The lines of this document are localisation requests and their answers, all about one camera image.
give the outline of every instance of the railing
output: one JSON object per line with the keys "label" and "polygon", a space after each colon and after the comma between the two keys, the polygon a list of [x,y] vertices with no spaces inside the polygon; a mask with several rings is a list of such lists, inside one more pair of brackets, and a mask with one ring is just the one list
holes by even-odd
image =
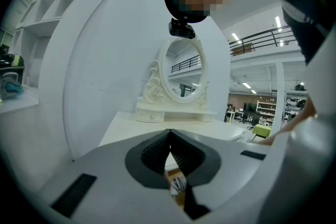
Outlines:
{"label": "railing", "polygon": [[293,41],[296,41],[296,39],[291,28],[289,26],[283,26],[280,28],[274,28],[260,33],[256,33],[254,35],[244,37],[240,40],[229,43],[230,55],[241,55],[247,52],[256,51],[257,48],[262,48],[266,46],[285,46]]}
{"label": "railing", "polygon": [[176,71],[180,71],[185,68],[190,68],[192,66],[198,65],[199,63],[201,63],[201,58],[199,57],[199,55],[196,55],[190,59],[187,59],[183,62],[180,62],[172,66],[172,73]]}

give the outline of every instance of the ceiling light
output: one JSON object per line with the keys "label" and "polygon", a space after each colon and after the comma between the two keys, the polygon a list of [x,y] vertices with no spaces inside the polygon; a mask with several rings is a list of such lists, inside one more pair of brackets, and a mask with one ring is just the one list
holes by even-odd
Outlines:
{"label": "ceiling light", "polygon": [[281,27],[281,23],[280,23],[280,18],[279,18],[279,16],[275,17],[275,21],[277,22],[277,26],[278,26],[278,28],[280,28],[280,27]]}
{"label": "ceiling light", "polygon": [[246,82],[243,82],[243,85],[244,85],[247,89],[251,89],[250,85],[247,84]]}
{"label": "ceiling light", "polygon": [[236,35],[236,33],[232,33],[233,37],[235,38],[236,41],[238,41],[239,44],[241,44],[242,42],[239,40],[238,36]]}

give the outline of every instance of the desk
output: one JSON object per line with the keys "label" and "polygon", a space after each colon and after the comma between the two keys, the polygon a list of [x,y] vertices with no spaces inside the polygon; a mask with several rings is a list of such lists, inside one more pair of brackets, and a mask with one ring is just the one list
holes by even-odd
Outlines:
{"label": "desk", "polygon": [[[134,113],[118,112],[100,141],[99,146],[165,129],[186,130],[222,140],[233,140],[246,132],[243,128],[218,120],[201,122],[192,119],[165,119],[164,122],[148,123],[136,121]],[[171,153],[169,153],[165,168],[168,171],[178,168]]]}
{"label": "desk", "polygon": [[255,134],[253,139],[256,136],[259,136],[259,137],[262,137],[262,138],[267,138],[271,134],[271,130],[272,130],[271,127],[267,127],[267,126],[263,126],[261,124],[257,124],[253,129],[253,133]]}
{"label": "desk", "polygon": [[230,114],[231,114],[231,115],[230,115],[230,121],[229,121],[229,122],[231,122],[232,117],[235,116],[235,112],[233,112],[233,111],[228,111],[227,113],[230,113]]}

